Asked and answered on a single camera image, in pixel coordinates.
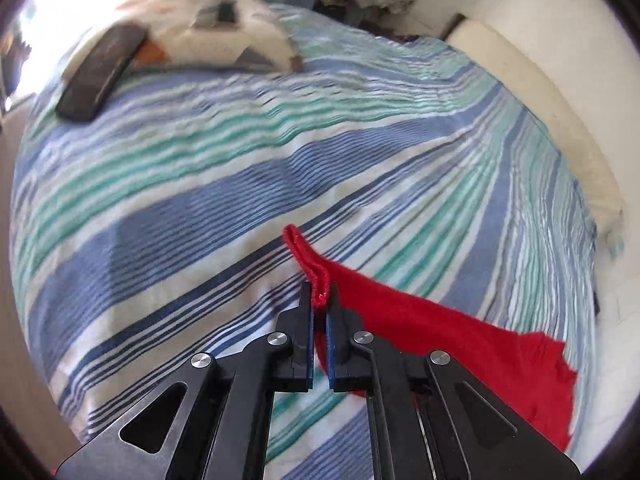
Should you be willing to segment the red knit sweater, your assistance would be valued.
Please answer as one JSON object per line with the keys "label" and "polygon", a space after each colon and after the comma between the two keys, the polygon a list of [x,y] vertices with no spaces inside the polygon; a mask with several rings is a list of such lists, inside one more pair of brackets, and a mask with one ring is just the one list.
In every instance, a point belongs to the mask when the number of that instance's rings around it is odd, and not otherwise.
{"label": "red knit sweater", "polygon": [[367,278],[314,251],[289,224],[282,231],[311,284],[314,312],[325,314],[331,286],[363,327],[417,356],[444,350],[559,450],[570,443],[577,373],[565,344],[544,333],[518,334]]}

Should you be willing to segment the striped blue green bedspread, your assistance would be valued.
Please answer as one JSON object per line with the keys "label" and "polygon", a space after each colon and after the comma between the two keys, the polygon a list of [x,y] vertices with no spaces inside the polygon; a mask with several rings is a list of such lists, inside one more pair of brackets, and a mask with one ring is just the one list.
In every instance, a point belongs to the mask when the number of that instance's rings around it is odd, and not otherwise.
{"label": "striped blue green bedspread", "polygon": [[[438,39],[274,12],[300,73],[130,76],[85,125],[55,113],[59,79],[36,101],[15,164],[12,284],[79,450],[194,354],[238,353],[297,307],[311,284],[289,224],[373,281],[564,342],[572,440],[597,227],[547,127]],[[377,479],[367,399],[333,391],[327,370],[314,312],[314,380],[274,396],[259,479]]]}

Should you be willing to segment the cream padded headboard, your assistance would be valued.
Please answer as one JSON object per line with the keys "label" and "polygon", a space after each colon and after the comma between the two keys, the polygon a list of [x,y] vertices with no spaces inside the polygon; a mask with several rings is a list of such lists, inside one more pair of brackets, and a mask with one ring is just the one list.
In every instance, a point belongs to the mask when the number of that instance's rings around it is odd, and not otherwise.
{"label": "cream padded headboard", "polygon": [[625,201],[600,146],[554,82],[495,29],[466,18],[446,39],[484,67],[546,125],[586,194],[601,235],[622,225]]}

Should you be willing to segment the dark brown rectangular case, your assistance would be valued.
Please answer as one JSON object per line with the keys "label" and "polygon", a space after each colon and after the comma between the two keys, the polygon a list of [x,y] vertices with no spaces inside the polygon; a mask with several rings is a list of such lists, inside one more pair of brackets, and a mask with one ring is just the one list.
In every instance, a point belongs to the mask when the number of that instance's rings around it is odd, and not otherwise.
{"label": "dark brown rectangular case", "polygon": [[136,24],[107,29],[66,84],[55,107],[58,117],[92,122],[147,36],[148,30]]}

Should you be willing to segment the patterned white pillow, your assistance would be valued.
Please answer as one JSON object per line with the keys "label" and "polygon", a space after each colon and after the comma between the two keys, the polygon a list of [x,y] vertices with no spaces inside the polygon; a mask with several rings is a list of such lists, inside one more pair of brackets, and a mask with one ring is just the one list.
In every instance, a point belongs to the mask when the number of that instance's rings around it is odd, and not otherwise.
{"label": "patterned white pillow", "polygon": [[300,73],[297,46],[262,0],[127,0],[82,37],[63,79],[70,80],[107,29],[136,24],[148,31],[133,70],[192,67],[257,73]]}

